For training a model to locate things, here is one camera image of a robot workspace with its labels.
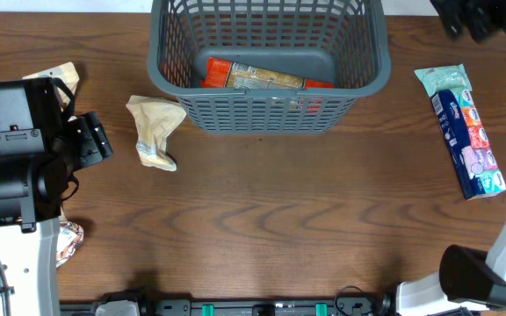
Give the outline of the mint green wipes packet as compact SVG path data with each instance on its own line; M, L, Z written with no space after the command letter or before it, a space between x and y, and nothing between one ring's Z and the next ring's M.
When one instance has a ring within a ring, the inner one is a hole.
M441 90L473 89L463 64L416 69L415 75L429 97Z

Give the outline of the grey plastic laundry basket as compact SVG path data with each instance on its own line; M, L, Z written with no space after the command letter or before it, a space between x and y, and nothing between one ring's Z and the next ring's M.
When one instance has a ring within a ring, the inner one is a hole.
M322 82L320 89L205 88L211 58ZM378 1L156 0L148 75L200 129L324 133L391 74Z

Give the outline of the blue tissue multipack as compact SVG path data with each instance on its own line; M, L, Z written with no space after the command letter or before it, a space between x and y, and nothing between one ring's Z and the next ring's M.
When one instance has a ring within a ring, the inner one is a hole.
M488 198L506 191L471 91L441 90L430 101L464 198Z

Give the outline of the orange spaghetti packet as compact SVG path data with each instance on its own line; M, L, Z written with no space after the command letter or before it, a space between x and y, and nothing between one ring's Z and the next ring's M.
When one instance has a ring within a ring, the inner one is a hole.
M242 90L307 90L333 89L333 83L253 67L247 64L210 57L202 88L234 88Z

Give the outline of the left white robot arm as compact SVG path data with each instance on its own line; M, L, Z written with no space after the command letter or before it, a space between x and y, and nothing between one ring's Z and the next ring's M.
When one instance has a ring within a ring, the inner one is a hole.
M58 315L62 203L79 169L112 154L94 112L63 80L0 82L0 315Z

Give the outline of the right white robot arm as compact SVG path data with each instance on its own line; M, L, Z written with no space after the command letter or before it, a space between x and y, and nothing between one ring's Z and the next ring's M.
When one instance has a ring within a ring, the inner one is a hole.
M494 32L506 33L506 0L435 0L432 4L453 40L465 30L478 43ZM464 67L422 68L415 74L430 98L465 199L506 191ZM390 315L505 311L506 222L489 251L451 245L443 253L438 271L399 284L378 310Z

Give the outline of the cream pouch top left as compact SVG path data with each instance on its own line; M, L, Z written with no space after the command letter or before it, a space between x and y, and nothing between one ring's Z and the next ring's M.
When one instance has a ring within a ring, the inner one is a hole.
M26 75L24 76L24 79L33 79L39 77L58 78L65 84L65 86L69 89L69 93L66 93L63 90L58 90L61 97L61 111L68 112L66 115L68 121L76 119L76 116L74 114L75 110L71 104L75 101L75 92L80 77L76 71L74 63L69 61L53 68Z

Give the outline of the brown and cream snack pouch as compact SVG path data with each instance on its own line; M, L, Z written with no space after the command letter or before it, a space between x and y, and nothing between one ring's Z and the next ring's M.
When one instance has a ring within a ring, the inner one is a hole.
M70 221L61 208L60 232L56 247L56 267L62 266L83 244L84 230L75 222Z

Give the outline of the crumpled cream pouch centre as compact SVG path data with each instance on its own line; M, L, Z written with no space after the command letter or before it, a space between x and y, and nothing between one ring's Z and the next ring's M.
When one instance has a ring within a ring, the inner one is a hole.
M186 117L184 108L169 99L136 95L129 98L126 108L134 117L138 133L135 148L141 164L176 171L175 161L167 154L167 139Z

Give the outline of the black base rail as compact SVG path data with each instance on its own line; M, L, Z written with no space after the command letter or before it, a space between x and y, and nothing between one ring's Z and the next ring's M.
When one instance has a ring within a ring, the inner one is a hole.
M390 295L349 286L333 298L194 299L159 292L126 290L106 293L93 302L60 304L61 315L142 316L383 316L394 315Z

